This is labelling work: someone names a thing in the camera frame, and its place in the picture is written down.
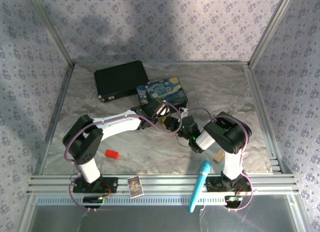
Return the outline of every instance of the small card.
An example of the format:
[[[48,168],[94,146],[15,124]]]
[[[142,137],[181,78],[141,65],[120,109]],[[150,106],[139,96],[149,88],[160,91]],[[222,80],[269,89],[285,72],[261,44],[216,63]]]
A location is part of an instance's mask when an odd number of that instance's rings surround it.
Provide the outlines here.
[[[144,194],[139,176],[128,178],[128,186],[130,191],[130,198],[135,198]]]

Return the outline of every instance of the patterned wallpaper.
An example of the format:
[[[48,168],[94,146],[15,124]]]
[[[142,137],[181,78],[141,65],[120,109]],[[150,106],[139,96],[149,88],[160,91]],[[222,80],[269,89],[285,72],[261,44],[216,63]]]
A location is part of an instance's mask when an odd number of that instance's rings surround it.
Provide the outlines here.
[[[77,63],[248,61],[279,0],[42,0]]]
[[[0,231],[14,231],[67,67],[28,0],[1,0],[0,23]]]
[[[320,231],[320,0],[293,0],[254,72],[282,158]]]

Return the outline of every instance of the wooden block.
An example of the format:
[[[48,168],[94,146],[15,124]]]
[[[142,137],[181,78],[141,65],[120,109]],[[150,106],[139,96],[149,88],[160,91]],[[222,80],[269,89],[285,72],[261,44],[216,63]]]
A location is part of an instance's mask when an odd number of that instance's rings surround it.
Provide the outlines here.
[[[225,156],[224,155],[225,152],[223,150],[220,150],[217,155],[214,157],[214,160],[217,162],[217,163],[220,163],[220,161],[223,159],[223,157]]]

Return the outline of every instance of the starry night box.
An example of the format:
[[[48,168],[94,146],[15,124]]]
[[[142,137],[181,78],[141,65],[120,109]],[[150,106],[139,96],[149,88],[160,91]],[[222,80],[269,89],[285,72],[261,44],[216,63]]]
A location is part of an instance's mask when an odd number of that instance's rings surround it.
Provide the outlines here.
[[[137,87],[141,104],[148,103],[148,96],[151,98],[161,98],[171,103],[176,108],[186,107],[188,98],[177,77],[152,82],[147,85]]]

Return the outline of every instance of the blue microphone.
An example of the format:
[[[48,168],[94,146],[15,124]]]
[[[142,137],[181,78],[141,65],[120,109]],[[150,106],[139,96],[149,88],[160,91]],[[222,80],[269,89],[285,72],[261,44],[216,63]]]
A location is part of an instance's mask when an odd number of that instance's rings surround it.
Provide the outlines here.
[[[194,191],[191,196],[190,205],[189,205],[189,212],[190,213],[192,213],[194,211],[194,208],[195,208],[196,203],[198,201],[199,193],[201,192],[201,190],[204,186],[204,183],[206,181],[206,177],[210,173],[210,169],[211,169],[211,162],[208,160],[203,161],[203,163],[200,167],[198,179],[196,180],[196,184],[194,186]]]

